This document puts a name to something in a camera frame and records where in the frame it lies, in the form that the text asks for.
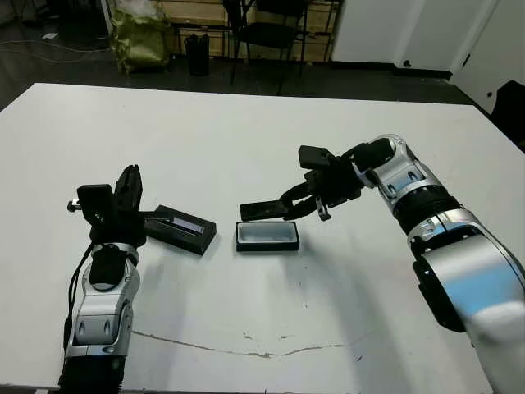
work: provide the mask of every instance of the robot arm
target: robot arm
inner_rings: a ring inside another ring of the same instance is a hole
[[[336,157],[302,146],[305,182],[279,200],[243,204],[243,220],[296,219],[377,188],[407,234],[419,289],[437,322],[466,332],[495,392],[525,387],[525,272],[519,261],[454,197],[397,135]]]
[[[79,199],[67,208],[82,210],[91,225],[92,243],[71,279],[60,392],[117,393],[130,344],[132,303],[140,284],[135,267],[137,249],[146,242],[144,221],[170,217],[139,211],[142,182],[137,166],[125,169],[114,193],[110,185],[84,185],[77,193]],[[89,252],[92,261],[81,279],[84,298],[73,318],[76,283]]]

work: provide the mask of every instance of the white table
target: white table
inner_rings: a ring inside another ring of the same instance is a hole
[[[376,190],[329,222],[299,220],[298,253],[235,252],[239,204],[301,182],[301,144],[342,153],[385,133],[525,260],[525,156],[474,107],[34,85],[0,112],[0,385],[57,385],[66,290],[89,242],[66,202],[138,163],[142,209],[210,219],[217,236],[202,258],[139,249],[124,388],[491,392],[467,336],[419,294]]]

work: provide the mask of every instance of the green bag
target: green bag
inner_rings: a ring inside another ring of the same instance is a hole
[[[113,8],[111,47],[116,56],[119,72],[166,66],[169,52],[165,43],[165,33],[170,24],[162,9],[158,16],[134,16]]]

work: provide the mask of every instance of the floor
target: floor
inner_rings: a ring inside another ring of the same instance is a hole
[[[106,39],[68,42],[60,37],[45,43],[102,52],[78,53],[42,44],[43,34],[56,26],[25,28],[16,21],[0,27],[0,111],[35,82],[120,86],[197,92],[276,93],[281,65],[273,62],[239,64],[235,83],[229,84],[232,63],[211,60],[209,76],[190,76],[184,58],[173,58],[168,71],[119,74]],[[17,42],[34,40],[36,42]],[[294,66],[282,95],[329,99],[368,99],[425,103],[470,104],[470,99],[439,78],[396,76],[385,70],[337,69],[330,65],[306,66],[302,77]],[[32,394],[33,390],[0,388],[0,394]]]

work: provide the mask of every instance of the black chair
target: black chair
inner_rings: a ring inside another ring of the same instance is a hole
[[[248,24],[247,13],[254,2],[257,1],[259,11],[270,12],[283,16],[283,23],[254,22]],[[303,18],[302,47],[299,73],[302,74],[304,61],[304,44],[306,39],[306,21],[308,15],[308,0],[223,0],[224,8],[228,14],[231,31],[235,38],[234,65],[231,69],[230,85],[233,85],[235,69],[239,56],[240,43],[246,43],[248,59],[250,59],[249,45],[261,45],[263,47],[275,48],[282,53],[286,50],[285,69],[283,70],[277,95],[281,94],[285,79],[285,71],[290,63],[290,53],[298,33],[299,20]],[[295,18],[294,25],[287,25],[288,17]]]
[[[492,122],[525,152],[525,86],[510,80],[498,89]]]

